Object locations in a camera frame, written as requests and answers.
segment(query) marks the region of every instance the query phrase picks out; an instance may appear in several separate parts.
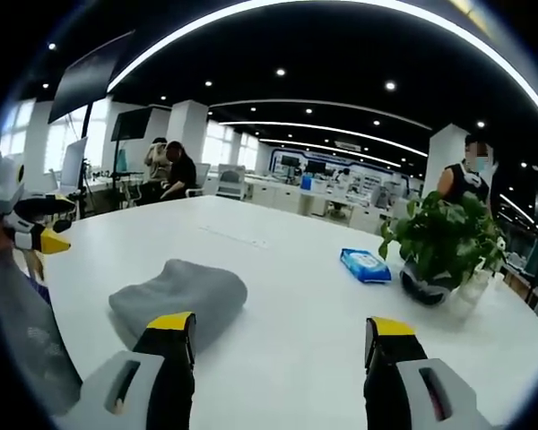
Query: black ceiling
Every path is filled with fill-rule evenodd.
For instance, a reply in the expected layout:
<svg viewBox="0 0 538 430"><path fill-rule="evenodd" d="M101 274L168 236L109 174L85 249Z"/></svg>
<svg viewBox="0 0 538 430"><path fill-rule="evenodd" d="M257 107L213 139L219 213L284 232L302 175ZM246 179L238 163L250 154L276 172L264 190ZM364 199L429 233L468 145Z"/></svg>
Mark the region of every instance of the black ceiling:
<svg viewBox="0 0 538 430"><path fill-rule="evenodd" d="M237 0L115 0L91 6L72 29L52 39L31 71L26 94L51 99L64 69L92 49L136 30L130 52L196 18ZM488 2L516 35L533 45L538 57L538 2ZM286 70L278 77L277 68ZM397 90L386 91L393 80ZM204 83L212 81L211 87ZM48 90L41 89L50 83ZM225 121L279 121L324 125L372 134L428 152L430 136L454 123L486 133L501 160L496 195L504 193L528 208L538 172L538 111L523 91L487 57L456 36L401 13L362 4L282 4L243 13L200 29L163 49L114 91L114 99L171 105L194 99L211 106L247 99L316 99L386 111L423 123L433 131L362 110L298 103L256 103L215 107L212 118ZM312 108L308 115L306 108ZM253 126L260 137L326 145L338 133L298 127ZM402 171L424 171L426 159L368 139L343 136L368 153L399 162Z"/></svg>

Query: wet wipes package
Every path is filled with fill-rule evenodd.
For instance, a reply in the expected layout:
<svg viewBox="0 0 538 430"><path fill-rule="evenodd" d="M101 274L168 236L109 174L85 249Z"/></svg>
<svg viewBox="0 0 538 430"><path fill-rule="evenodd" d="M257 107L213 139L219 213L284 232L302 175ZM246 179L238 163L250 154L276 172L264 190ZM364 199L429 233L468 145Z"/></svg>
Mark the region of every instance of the wet wipes package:
<svg viewBox="0 0 538 430"><path fill-rule="evenodd" d="M391 272L386 264L369 251L344 248L341 261L361 282L386 283L391 281Z"/></svg>

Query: white chair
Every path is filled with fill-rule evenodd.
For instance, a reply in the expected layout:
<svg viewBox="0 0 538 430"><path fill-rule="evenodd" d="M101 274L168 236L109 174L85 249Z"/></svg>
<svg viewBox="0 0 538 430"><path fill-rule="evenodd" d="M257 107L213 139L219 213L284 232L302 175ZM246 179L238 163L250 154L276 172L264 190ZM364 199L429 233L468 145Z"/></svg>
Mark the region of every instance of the white chair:
<svg viewBox="0 0 538 430"><path fill-rule="evenodd" d="M245 167L220 164L215 195L243 200L245 197Z"/></svg>
<svg viewBox="0 0 538 430"><path fill-rule="evenodd" d="M207 180L207 174L211 168L211 164L197 163L195 164L195 184L197 188L189 188L186 190L186 197L196 197L204 195L205 181Z"/></svg>

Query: folded cloth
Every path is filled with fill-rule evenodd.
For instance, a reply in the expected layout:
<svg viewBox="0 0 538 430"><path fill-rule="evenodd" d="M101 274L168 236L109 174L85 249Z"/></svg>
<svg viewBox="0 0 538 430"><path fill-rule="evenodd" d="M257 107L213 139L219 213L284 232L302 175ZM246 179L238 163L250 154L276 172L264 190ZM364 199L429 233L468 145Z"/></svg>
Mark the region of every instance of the folded cloth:
<svg viewBox="0 0 538 430"><path fill-rule="evenodd" d="M230 271L168 260L156 278L109 297L117 318L139 339L147 325L168 314L195 314L195 352L216 340L247 300L247 287Z"/></svg>

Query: potted plant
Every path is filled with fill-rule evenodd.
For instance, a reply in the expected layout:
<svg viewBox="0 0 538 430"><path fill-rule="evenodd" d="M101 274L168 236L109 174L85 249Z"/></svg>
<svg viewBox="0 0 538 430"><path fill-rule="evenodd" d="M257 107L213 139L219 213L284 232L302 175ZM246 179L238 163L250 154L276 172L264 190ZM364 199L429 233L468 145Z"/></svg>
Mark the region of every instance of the potted plant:
<svg viewBox="0 0 538 430"><path fill-rule="evenodd" d="M391 220L381 228L378 253L386 259L388 245L401 244L405 261L404 290L424 305L439 305L477 271L497 270L505 258L504 238L486 206L467 193L461 204L450 204L438 192L407 206L409 218Z"/></svg>

